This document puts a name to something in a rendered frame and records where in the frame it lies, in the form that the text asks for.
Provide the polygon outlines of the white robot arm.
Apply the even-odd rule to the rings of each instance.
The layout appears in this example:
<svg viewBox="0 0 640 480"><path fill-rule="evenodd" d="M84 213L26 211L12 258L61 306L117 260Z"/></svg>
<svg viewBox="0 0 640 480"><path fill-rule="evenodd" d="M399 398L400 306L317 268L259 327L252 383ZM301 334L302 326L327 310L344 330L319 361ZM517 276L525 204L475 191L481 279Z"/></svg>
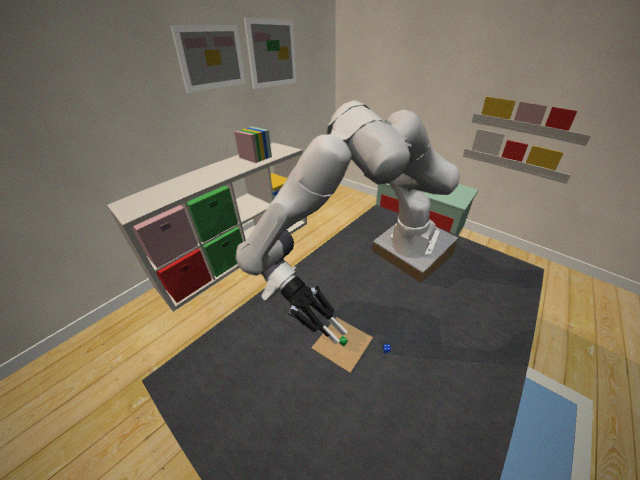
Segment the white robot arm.
<svg viewBox="0 0 640 480"><path fill-rule="evenodd" d="M295 278L297 268L284 260L294 247L287 229L327 202L351 159L368 179L388 183L395 191L399 215L390 236L395 251L407 258L431 256L440 231L429 220L431 202L423 192L449 195L460 175L429 141L413 111L393 112L384 122L358 101L338 108L326 135L313 139L247 240L237 247L241 270L262 274L268 282L262 298L274 297Z"/></svg>

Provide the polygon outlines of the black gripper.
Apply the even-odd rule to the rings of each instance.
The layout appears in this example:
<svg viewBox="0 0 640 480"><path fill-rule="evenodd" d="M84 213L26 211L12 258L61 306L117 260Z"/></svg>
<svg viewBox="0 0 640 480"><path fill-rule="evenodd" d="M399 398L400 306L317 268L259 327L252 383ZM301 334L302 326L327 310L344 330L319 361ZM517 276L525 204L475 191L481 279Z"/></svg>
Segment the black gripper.
<svg viewBox="0 0 640 480"><path fill-rule="evenodd" d="M316 296L316 298L322 305L317 302L312 293ZM340 340L325 325L323 326L322 322L310 309L310 306L315 308L326 319L329 319L328 321L341 333L342 336L347 333L347 331L340 325L340 323L334 317L332 317L334 315L334 308L320 292L318 286L316 286L315 288L307 287L305 283L296 276L283 289L281 289L281 294L290 302L290 305L292 306L289 315L297 318L311 331L315 332L317 330L320 330L334 344L340 342ZM296 308L301 309L312 322L303 314L301 314Z"/></svg>

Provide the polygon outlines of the tan square mat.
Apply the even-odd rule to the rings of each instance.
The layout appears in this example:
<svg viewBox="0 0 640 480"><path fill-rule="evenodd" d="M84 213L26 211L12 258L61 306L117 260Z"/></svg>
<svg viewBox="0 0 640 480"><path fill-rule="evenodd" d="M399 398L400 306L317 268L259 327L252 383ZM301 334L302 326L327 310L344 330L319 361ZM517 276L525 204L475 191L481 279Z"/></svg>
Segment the tan square mat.
<svg viewBox="0 0 640 480"><path fill-rule="evenodd" d="M343 335L348 339L347 344L345 346L339 343L334 344L328 337L322 334L312 346L312 349L351 373L373 337L337 317L335 319L347 331L347 333ZM342 337L341 333L331 324L328 328L338 339Z"/></svg>

